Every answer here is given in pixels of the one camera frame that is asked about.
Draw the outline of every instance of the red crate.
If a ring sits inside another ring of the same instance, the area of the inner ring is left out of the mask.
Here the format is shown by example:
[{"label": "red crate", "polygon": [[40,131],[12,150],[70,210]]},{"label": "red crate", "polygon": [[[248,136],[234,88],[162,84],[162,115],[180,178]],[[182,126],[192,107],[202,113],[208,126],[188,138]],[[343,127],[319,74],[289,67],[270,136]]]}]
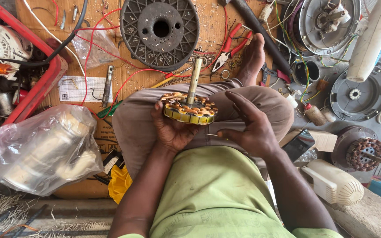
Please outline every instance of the red crate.
[{"label": "red crate", "polygon": [[[35,35],[29,28],[23,25],[17,18],[0,6],[0,18],[9,24],[13,30],[24,38],[32,42],[44,54],[49,56],[54,50],[43,40]],[[45,99],[51,89],[61,79],[68,69],[67,62],[60,56],[56,56],[50,61],[50,67],[39,79],[38,83],[29,91],[27,96],[16,106],[4,124],[17,123],[28,118]]]}]

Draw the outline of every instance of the red handle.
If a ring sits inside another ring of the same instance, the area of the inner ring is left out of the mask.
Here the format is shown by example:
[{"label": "red handle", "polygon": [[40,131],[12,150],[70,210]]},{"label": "red handle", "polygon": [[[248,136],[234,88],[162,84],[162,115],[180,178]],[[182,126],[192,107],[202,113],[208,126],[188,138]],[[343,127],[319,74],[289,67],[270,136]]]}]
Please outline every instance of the red handle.
[{"label": "red handle", "polygon": [[242,24],[239,23],[236,25],[235,28],[231,32],[229,32],[229,35],[227,36],[226,43],[224,44],[224,48],[221,50],[222,52],[229,52],[230,45],[232,44],[232,37],[235,36],[236,32],[241,28]]},{"label": "red handle", "polygon": [[233,57],[233,55],[236,52],[240,51],[243,48],[243,46],[246,44],[246,42],[251,37],[251,35],[252,35],[252,31],[250,31],[250,32],[248,32],[248,34],[246,34],[245,39],[230,52],[230,58]]}]

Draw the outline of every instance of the grey trousers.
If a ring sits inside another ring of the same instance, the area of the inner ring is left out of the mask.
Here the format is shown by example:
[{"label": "grey trousers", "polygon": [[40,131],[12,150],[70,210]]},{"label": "grey trousers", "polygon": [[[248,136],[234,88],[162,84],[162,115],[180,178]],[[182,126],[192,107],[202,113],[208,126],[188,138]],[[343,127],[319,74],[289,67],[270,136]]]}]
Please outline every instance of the grey trousers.
[{"label": "grey trousers", "polygon": [[[139,90],[127,97],[116,109],[112,118],[114,133],[132,179],[138,174],[157,139],[149,111],[163,94],[187,93],[188,88],[189,84],[175,84],[163,88]],[[271,123],[277,141],[280,141],[289,131],[294,119],[294,110],[282,95],[267,87],[244,87],[238,79],[232,78],[212,84],[198,84],[196,94],[201,97],[209,97],[209,100],[219,108],[219,117],[216,122],[199,131],[185,149],[223,145],[247,154],[243,148],[230,140],[204,135],[204,133],[216,134],[219,129],[225,128],[239,131],[245,129],[245,123],[232,107],[233,102],[224,94],[226,90],[243,95],[263,111]],[[265,168],[265,162],[261,158],[250,157],[250,159],[259,169]]]}]

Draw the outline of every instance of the black phone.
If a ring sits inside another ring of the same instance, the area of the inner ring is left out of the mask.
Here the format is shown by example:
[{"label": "black phone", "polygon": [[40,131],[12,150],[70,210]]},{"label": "black phone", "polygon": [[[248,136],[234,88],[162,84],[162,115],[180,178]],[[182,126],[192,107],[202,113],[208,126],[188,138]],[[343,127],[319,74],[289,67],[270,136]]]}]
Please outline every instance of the black phone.
[{"label": "black phone", "polygon": [[315,144],[314,138],[308,132],[307,129],[302,130],[295,136],[292,140],[290,140],[287,144],[285,144],[282,149],[286,151],[289,156],[289,159],[294,162],[301,155],[305,153],[308,149],[310,149]]}]

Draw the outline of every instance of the wire cutter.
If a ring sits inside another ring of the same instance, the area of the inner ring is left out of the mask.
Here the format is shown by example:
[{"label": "wire cutter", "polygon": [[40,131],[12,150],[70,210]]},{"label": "wire cutter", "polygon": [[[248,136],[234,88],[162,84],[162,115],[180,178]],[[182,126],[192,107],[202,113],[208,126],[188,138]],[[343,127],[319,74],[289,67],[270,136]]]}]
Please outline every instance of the wire cutter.
[{"label": "wire cutter", "polygon": [[215,62],[215,65],[213,69],[211,70],[211,72],[214,73],[219,68],[221,68],[227,62],[227,60],[229,59],[229,56],[233,57],[233,55],[236,52],[240,51],[243,48],[243,46],[246,44],[248,39],[251,37],[252,31],[249,31],[248,34],[246,34],[245,39],[238,46],[236,46],[235,48],[233,48],[233,50],[229,52],[233,37],[235,36],[236,32],[241,28],[241,26],[242,24],[239,23],[238,25],[236,25],[236,27],[232,31],[230,31],[229,36],[227,37],[226,43],[224,44],[224,48],[221,50],[223,53]]}]

